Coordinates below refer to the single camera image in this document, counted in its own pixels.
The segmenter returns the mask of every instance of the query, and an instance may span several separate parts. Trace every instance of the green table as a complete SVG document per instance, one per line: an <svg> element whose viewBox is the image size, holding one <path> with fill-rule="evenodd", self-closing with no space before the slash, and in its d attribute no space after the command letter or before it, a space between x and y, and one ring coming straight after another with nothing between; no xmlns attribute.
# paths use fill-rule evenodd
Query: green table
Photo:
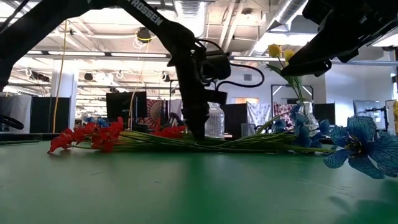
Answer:
<svg viewBox="0 0 398 224"><path fill-rule="evenodd" d="M0 223L398 223L398 181L322 157L0 147Z"/></svg>

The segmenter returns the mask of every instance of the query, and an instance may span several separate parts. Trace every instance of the white column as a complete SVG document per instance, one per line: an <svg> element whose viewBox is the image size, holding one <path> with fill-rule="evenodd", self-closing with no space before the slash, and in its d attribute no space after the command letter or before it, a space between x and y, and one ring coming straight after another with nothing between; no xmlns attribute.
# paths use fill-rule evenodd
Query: white column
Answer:
<svg viewBox="0 0 398 224"><path fill-rule="evenodd" d="M57 96L58 82L60 79L61 60L54 60L51 79L51 96ZM58 97L70 98L69 105L69 128L75 127L75 109L77 83L79 79L79 68L76 61L64 61L62 68L62 78Z"/></svg>

